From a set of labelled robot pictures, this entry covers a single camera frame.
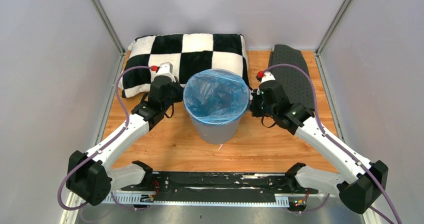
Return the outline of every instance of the red connector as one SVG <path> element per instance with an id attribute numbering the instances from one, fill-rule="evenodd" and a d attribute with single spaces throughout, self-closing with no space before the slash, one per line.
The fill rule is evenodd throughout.
<path id="1" fill-rule="evenodd" d="M 264 76 L 265 76 L 264 72 L 260 70 L 256 74 L 256 79 L 260 82 Z"/>

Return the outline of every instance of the cable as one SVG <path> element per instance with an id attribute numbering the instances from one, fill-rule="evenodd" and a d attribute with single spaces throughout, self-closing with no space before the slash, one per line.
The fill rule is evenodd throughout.
<path id="1" fill-rule="evenodd" d="M 276 67 L 289 67 L 289 68 L 294 68 L 296 70 L 298 70 L 299 72 L 301 72 L 306 79 L 309 81 L 310 84 L 310 88 L 312 89 L 312 95 L 313 95 L 313 105 L 315 107 L 315 120 L 316 123 L 318 124 L 319 129 L 321 130 L 322 134 L 324 134 L 332 143 L 334 143 L 338 148 L 340 148 L 342 151 L 344 151 L 347 155 L 349 155 L 349 157 L 351 157 L 356 163 L 361 163 L 360 167 L 369 175 L 369 177 L 374 181 L 375 185 L 378 187 L 378 189 L 380 190 L 380 192 L 382 193 L 382 195 L 384 196 L 384 198 L 387 201 L 387 204 L 389 205 L 391 211 L 393 212 L 394 218 L 396 219 L 398 224 L 402 224 L 401 221 L 401 217 L 398 214 L 398 211 L 395 208 L 395 205 L 393 204 L 392 200 L 390 200 L 389 195 L 386 193 L 386 191 L 384 190 L 383 186 L 380 184 L 380 182 L 377 180 L 377 178 L 371 173 L 370 170 L 368 170 L 368 168 L 365 167 L 364 164 L 362 164 L 362 162 L 360 162 L 360 160 L 353 155 L 352 153 L 350 153 L 346 148 L 344 148 L 338 141 L 336 141 L 334 138 L 332 138 L 331 136 L 329 136 L 327 134 L 327 132 L 324 130 L 323 124 L 321 123 L 320 120 L 320 116 L 318 115 L 318 104 L 317 104 L 317 95 L 315 93 L 315 88 L 314 88 L 314 84 L 312 83 L 311 78 L 308 76 L 308 74 L 306 74 L 302 69 L 300 69 L 299 67 L 295 66 L 295 65 L 291 65 L 291 64 L 276 64 L 276 65 L 272 65 L 268 68 L 266 68 L 265 70 L 263 70 L 262 72 L 268 72 L 269 70 L 272 70 L 273 68 Z M 385 220 L 388 220 L 389 218 L 387 216 L 385 216 L 383 213 L 381 212 L 377 212 L 382 218 L 384 218 Z"/>
<path id="2" fill-rule="evenodd" d="M 119 81 L 121 80 L 121 78 L 128 73 L 129 71 L 135 70 L 135 69 L 151 69 L 151 67 L 149 66 L 134 66 L 134 67 L 130 67 L 126 70 L 124 70 L 117 78 L 116 83 L 115 83 L 115 95 L 116 98 L 118 99 L 119 105 L 122 107 L 123 112 L 125 113 L 125 126 L 114 136 L 112 137 L 108 142 L 106 142 L 102 147 L 100 147 L 98 150 L 102 151 L 104 149 L 106 149 L 111 143 L 113 143 L 120 135 L 122 135 L 122 133 L 127 129 L 128 124 L 130 123 L 130 115 L 128 114 L 127 109 L 124 106 L 124 103 L 122 102 L 122 99 L 119 95 L 119 88 L 118 88 L 118 84 Z M 84 202 L 83 204 L 79 205 L 79 206 L 75 206 L 75 207 L 70 207 L 70 206 L 66 206 L 66 204 L 64 204 L 63 200 L 62 200 L 62 190 L 64 189 L 64 186 L 66 185 L 66 182 L 69 180 L 69 178 L 78 170 L 80 169 L 82 166 L 84 166 L 87 162 L 89 162 L 91 159 L 93 159 L 95 156 L 97 156 L 98 151 L 94 152 L 92 155 L 90 155 L 88 158 L 86 158 L 85 160 L 83 160 L 80 164 L 78 164 L 76 167 L 74 167 L 66 176 L 65 178 L 62 180 L 62 182 L 60 183 L 59 186 L 59 190 L 57 191 L 57 202 L 59 203 L 59 206 L 61 208 L 63 208 L 64 210 L 67 211 L 75 211 L 78 210 L 82 207 L 84 207 L 85 205 L 88 204 L 88 202 Z"/>
<path id="3" fill-rule="evenodd" d="M 149 95 L 149 93 L 147 92 L 147 93 L 144 93 L 143 94 L 143 96 L 141 97 L 141 101 L 140 101 L 140 103 L 144 103 L 145 102 L 145 100 L 146 100 L 146 97 Z"/>
<path id="4" fill-rule="evenodd" d="M 265 116 L 262 116 L 262 119 L 260 120 L 260 123 L 262 123 L 262 126 L 264 126 L 264 127 L 266 127 L 266 128 L 273 128 L 273 127 L 277 124 L 277 122 L 276 122 L 276 121 L 274 121 L 274 123 L 273 123 L 272 125 L 270 125 L 270 126 L 266 126 L 266 125 L 264 124 L 264 119 L 265 119 Z"/>
<path id="5" fill-rule="evenodd" d="M 114 195 L 114 193 L 113 193 L 113 192 L 110 192 L 110 195 L 112 196 L 113 202 L 114 202 L 116 205 L 118 205 L 118 207 L 120 207 L 120 208 L 122 208 L 122 209 L 125 209 L 125 210 L 129 210 L 129 211 L 143 211 L 143 210 L 146 210 L 147 208 L 149 208 L 149 207 L 150 207 L 150 206 L 148 206 L 148 207 L 140 207 L 140 208 L 136 208 L 136 207 L 133 207 L 133 208 L 131 208 L 131 207 L 127 207 L 127 206 L 124 206 L 124 205 L 122 205 L 121 203 L 119 203 L 119 202 L 118 202 L 118 200 L 117 200 L 117 198 L 115 197 L 115 195 Z"/>
<path id="6" fill-rule="evenodd" d="M 315 211 L 318 211 L 319 209 L 323 208 L 327 202 L 330 199 L 330 194 L 327 194 L 327 196 L 325 197 L 324 201 L 321 203 L 321 205 L 310 209 L 310 210 L 304 210 L 304 211 L 291 211 L 291 210 L 287 210 L 287 209 L 282 209 L 283 211 L 287 212 L 287 213 L 294 213 L 294 214 L 308 214 L 308 213 L 313 213 Z"/>
<path id="7" fill-rule="evenodd" d="M 390 220 L 387 216 L 385 216 L 381 211 L 375 209 L 373 206 L 370 206 L 369 209 L 376 212 L 378 215 L 380 215 L 382 218 L 384 218 L 388 223 L 395 224 L 392 220 Z"/>
<path id="8" fill-rule="evenodd" d="M 159 182 L 157 180 L 154 181 L 154 190 L 156 191 L 156 193 L 154 194 L 154 197 L 156 197 L 159 193 Z"/>
<path id="9" fill-rule="evenodd" d="M 165 117 L 166 117 L 166 118 L 168 118 L 168 119 L 170 119 L 170 118 L 172 118 L 172 117 L 174 116 L 174 104 L 173 104 L 173 103 L 172 103 L 171 107 L 172 107 L 171 116 L 169 116 L 169 115 L 165 112 Z"/>
<path id="10" fill-rule="evenodd" d="M 302 203 L 302 202 L 306 202 L 307 200 L 308 200 L 308 197 L 309 197 L 309 188 L 306 188 L 306 196 L 303 198 L 303 199 L 300 199 L 299 201 L 298 201 L 298 203 L 300 202 L 300 203 Z"/>
<path id="11" fill-rule="evenodd" d="M 153 189 L 154 194 L 152 195 L 152 197 L 156 197 L 156 195 L 158 194 L 158 192 L 156 191 L 156 188 L 158 188 L 158 185 L 156 183 L 158 183 L 158 182 L 157 181 L 153 182 L 153 184 L 154 184 L 154 189 Z"/>

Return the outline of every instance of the white wall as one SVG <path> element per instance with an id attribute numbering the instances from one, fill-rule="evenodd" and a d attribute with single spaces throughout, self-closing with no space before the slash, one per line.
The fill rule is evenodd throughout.
<path id="1" fill-rule="evenodd" d="M 423 7 L 354 0 L 322 54 L 344 137 L 388 165 L 387 192 L 406 224 L 423 222 Z M 377 207 L 390 214 L 383 197 Z"/>
<path id="2" fill-rule="evenodd" d="M 118 51 L 90 0 L 0 7 L 0 223 L 58 223 L 68 158 L 94 144 Z"/>
<path id="3" fill-rule="evenodd" d="M 100 0 L 126 49 L 137 37 L 240 33 L 249 49 L 314 49 L 343 0 Z"/>

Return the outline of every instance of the metal floor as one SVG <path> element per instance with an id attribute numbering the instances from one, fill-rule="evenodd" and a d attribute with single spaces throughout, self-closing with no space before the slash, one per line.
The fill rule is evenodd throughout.
<path id="1" fill-rule="evenodd" d="M 308 199 L 308 209 L 319 206 L 317 197 Z M 348 210 L 337 197 L 331 197 L 322 209 L 301 216 L 279 207 L 222 207 L 222 206 L 151 206 L 144 211 L 128 211 L 113 204 L 100 204 L 83 209 L 86 220 L 102 217 L 99 224 L 364 224 L 362 215 Z M 78 214 L 76 224 L 85 224 Z"/>

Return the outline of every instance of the trash bag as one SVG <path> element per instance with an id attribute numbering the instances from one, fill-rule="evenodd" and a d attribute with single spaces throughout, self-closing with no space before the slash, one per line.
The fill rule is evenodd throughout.
<path id="1" fill-rule="evenodd" d="M 239 75 L 223 69 L 208 69 L 190 77 L 184 87 L 183 102 L 195 120 L 223 126 L 245 113 L 250 90 Z"/>

